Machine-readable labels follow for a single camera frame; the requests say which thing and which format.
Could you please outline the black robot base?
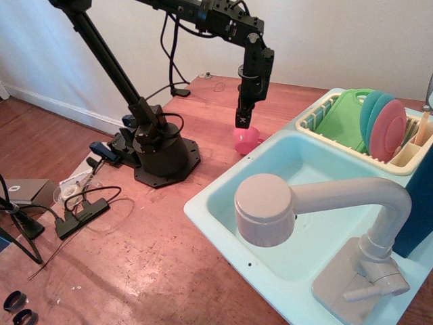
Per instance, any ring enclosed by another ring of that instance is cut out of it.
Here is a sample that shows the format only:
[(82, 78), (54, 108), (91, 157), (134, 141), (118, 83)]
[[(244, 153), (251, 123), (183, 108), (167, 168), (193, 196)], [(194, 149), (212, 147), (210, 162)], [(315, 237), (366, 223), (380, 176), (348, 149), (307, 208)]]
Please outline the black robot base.
[(200, 163), (195, 141), (183, 138), (180, 127), (166, 121), (162, 107), (144, 101), (129, 106), (124, 127), (108, 143), (119, 161), (133, 168), (136, 181), (161, 188), (184, 181)]

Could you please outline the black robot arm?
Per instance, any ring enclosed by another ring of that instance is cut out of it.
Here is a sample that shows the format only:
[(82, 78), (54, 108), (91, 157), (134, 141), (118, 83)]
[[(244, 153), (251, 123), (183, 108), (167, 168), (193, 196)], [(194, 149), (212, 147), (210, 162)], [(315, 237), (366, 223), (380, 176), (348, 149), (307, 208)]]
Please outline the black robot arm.
[[(140, 95), (86, 13), (91, 2), (52, 1), (51, 5), (66, 14), (127, 104), (137, 104)], [(244, 63), (238, 69), (242, 82), (235, 126), (247, 129), (255, 104), (267, 96), (275, 57), (274, 51), (263, 40), (264, 22), (241, 9), (237, 1), (147, 1), (147, 5), (194, 24), (201, 33), (244, 48)]]

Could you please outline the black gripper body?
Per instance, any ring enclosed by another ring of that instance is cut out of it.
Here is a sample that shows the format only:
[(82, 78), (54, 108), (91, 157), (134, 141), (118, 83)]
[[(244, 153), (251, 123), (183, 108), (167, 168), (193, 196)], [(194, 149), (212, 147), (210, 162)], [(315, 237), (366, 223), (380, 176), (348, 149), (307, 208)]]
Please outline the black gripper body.
[(255, 103), (267, 98), (274, 57), (274, 51), (262, 43), (246, 44), (238, 110), (252, 110)]

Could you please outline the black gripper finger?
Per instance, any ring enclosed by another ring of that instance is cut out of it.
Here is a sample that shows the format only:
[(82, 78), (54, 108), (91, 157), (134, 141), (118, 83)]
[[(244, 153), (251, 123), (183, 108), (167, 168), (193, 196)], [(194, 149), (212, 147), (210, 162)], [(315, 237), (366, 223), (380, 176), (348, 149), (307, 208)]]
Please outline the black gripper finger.
[(238, 129), (248, 129), (252, 118), (251, 109), (237, 108), (235, 113), (235, 127)]

